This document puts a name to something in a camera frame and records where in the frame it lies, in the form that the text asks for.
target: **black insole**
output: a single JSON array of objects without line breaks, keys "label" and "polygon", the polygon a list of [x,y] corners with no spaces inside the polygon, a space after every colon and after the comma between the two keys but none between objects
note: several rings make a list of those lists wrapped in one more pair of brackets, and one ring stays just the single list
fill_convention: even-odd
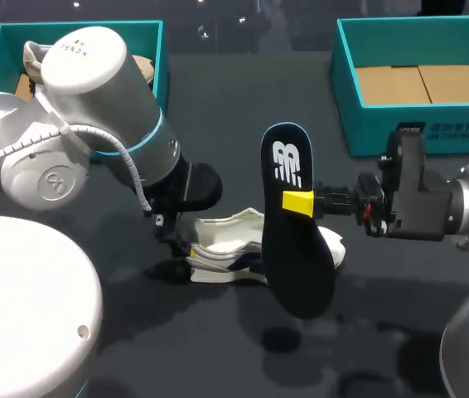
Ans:
[{"label": "black insole", "polygon": [[313,189],[310,139],[296,124],[276,124],[264,134],[260,156],[265,197],[262,261],[269,287],[294,317],[318,317],[334,294],[332,253],[315,220],[282,208],[283,191]]}]

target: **teal box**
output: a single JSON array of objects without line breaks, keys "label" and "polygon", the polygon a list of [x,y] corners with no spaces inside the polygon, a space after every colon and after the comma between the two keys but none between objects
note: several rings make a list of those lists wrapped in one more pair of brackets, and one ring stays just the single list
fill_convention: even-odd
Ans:
[{"label": "teal box", "polygon": [[126,42],[129,51],[155,62],[153,94],[167,111],[168,65],[162,21],[38,22],[0,24],[0,91],[14,93],[24,71],[22,49],[26,41],[54,44],[82,27],[108,27]]},{"label": "teal box", "polygon": [[397,126],[423,129],[427,153],[469,153],[469,103],[364,103],[355,67],[426,65],[469,65],[469,16],[337,21],[331,81],[350,155],[380,155]]}]

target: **black table surface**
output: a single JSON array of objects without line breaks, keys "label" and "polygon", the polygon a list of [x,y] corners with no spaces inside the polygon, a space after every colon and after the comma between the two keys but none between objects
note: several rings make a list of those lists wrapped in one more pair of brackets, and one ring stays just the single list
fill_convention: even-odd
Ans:
[{"label": "black table surface", "polygon": [[[321,52],[170,58],[168,120],[185,157],[212,163],[224,182],[221,202],[202,216],[263,210],[260,140],[280,121],[310,134],[316,179],[351,186],[376,170],[374,159],[347,154],[329,61]],[[446,177],[468,163],[427,161]],[[328,314],[300,322],[264,286],[146,278],[169,251],[130,190],[101,166],[64,209],[32,213],[0,192],[0,215],[64,232],[99,272],[104,324],[89,397],[446,396],[439,339],[469,294],[469,254],[449,240],[376,240],[352,217],[328,216],[322,225],[344,237],[345,268]]]}]

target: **metal robot arm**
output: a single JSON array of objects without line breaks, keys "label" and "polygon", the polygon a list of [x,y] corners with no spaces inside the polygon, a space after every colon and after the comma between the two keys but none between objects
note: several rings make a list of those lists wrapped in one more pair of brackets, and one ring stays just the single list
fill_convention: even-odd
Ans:
[{"label": "metal robot arm", "polygon": [[[104,27],[61,38],[41,63],[36,96],[0,93],[0,187],[32,210],[53,210],[84,186],[93,158],[167,225],[212,207],[222,184],[189,163],[123,39]],[[159,239],[170,240],[162,228]]]},{"label": "metal robot arm", "polygon": [[[448,181],[425,169],[423,160],[421,135],[394,132],[378,162],[381,181],[373,173],[362,173],[353,189],[319,183],[303,198],[310,201],[308,206],[299,209],[310,209],[308,215],[314,218],[355,215],[358,225],[373,237],[442,240],[454,235],[457,248],[469,250],[469,166]],[[284,196],[299,197],[298,192]]]}]

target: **shoe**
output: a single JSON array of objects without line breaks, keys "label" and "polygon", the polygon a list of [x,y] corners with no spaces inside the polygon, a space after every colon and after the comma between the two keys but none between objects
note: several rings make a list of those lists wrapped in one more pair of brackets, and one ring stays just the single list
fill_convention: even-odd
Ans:
[{"label": "shoe", "polygon": [[[191,281],[222,284],[250,279],[267,284],[260,262],[263,229],[264,214],[253,208],[220,219],[182,217],[176,230],[191,246],[191,254],[186,257]],[[338,270],[346,253],[342,238],[322,226],[319,231]]]}]

